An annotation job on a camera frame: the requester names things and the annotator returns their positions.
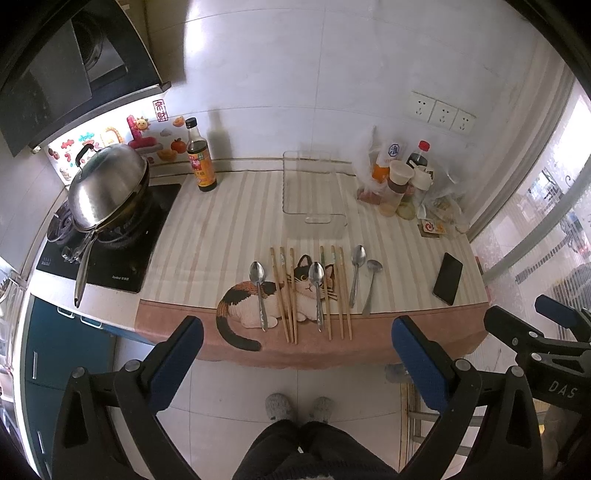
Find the wok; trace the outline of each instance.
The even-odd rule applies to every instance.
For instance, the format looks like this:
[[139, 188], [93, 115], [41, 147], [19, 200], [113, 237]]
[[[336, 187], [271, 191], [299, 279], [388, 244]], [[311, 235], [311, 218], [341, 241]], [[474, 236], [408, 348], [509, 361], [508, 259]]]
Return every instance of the wok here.
[[[92, 144], [76, 156], [76, 165]], [[68, 192], [74, 227], [86, 233], [72, 257], [80, 261], [74, 291], [74, 306], [80, 307], [86, 288], [92, 245], [100, 232], [123, 225], [142, 203], [150, 182], [150, 167], [127, 145], [110, 145], [93, 155], [76, 174]]]

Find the kitchen counter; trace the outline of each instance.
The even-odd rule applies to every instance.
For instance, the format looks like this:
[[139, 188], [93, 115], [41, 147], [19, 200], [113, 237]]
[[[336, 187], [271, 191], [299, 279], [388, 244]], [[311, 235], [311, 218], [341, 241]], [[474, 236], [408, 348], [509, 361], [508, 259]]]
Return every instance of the kitchen counter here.
[[[389, 343], [389, 327], [398, 314], [407, 312], [430, 339], [440, 342], [454, 356], [473, 351], [486, 336], [482, 319], [488, 300], [478, 266], [465, 235], [423, 238], [416, 221], [385, 218], [377, 208], [356, 201], [357, 181], [338, 174], [348, 225], [342, 238], [288, 239], [281, 208], [282, 172], [240, 171], [220, 173], [219, 187], [208, 193], [198, 190], [192, 175], [181, 179], [177, 196], [155, 247], [144, 286], [129, 294], [88, 285], [79, 309], [73, 307], [74, 281], [35, 271], [30, 283], [33, 295], [67, 310], [162, 340], [187, 314], [199, 316], [205, 326], [200, 358], [230, 359], [268, 367], [326, 368], [357, 362], [398, 360]], [[342, 246], [350, 288], [353, 267], [350, 252], [365, 246], [368, 258], [379, 260], [384, 270], [376, 276], [372, 317], [361, 319], [369, 288], [369, 271], [360, 269], [358, 300], [352, 310], [353, 341], [340, 339], [339, 321], [333, 315], [333, 340], [328, 341], [312, 322], [299, 325], [300, 342], [287, 344], [281, 320], [264, 333], [229, 320], [230, 328], [262, 344], [259, 352], [246, 352], [226, 343], [216, 328], [216, 309], [224, 294], [248, 280], [248, 267], [258, 260], [267, 280], [273, 280], [269, 248], [284, 246], [320, 259], [324, 245], [327, 263], [331, 244]], [[453, 307], [431, 293], [445, 252], [464, 267]], [[337, 312], [332, 302], [332, 313]]]

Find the pot lid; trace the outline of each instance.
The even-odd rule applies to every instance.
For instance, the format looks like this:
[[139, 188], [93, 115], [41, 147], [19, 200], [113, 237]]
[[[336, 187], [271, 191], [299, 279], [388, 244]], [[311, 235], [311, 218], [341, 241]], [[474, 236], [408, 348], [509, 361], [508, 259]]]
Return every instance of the pot lid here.
[[130, 146], [115, 144], [89, 158], [76, 173], [68, 203], [78, 230], [106, 221], [141, 182], [148, 163]]

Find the white tile wall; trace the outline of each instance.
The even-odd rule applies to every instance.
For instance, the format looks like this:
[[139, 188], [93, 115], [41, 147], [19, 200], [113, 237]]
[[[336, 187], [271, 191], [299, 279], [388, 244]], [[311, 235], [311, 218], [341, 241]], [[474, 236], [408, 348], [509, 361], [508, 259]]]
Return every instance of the white tile wall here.
[[0, 257], [19, 273], [63, 187], [45, 153], [13, 157], [0, 134]]
[[[375, 124], [467, 172], [494, 148], [540, 37], [503, 0], [150, 0], [148, 18], [168, 111], [201, 112], [214, 158], [311, 145], [350, 159]], [[476, 128], [407, 117], [411, 90], [473, 113]]]

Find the vinegar bottle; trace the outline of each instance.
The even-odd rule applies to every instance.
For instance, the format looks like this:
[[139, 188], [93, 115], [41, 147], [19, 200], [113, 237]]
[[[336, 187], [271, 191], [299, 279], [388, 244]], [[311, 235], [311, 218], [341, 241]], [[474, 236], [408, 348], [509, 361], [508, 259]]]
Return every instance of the vinegar bottle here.
[[189, 154], [193, 173], [197, 177], [197, 185], [202, 192], [209, 192], [217, 187], [217, 180], [209, 148], [207, 147], [207, 140], [199, 133], [195, 117], [187, 118], [185, 126], [189, 130], [187, 153]]

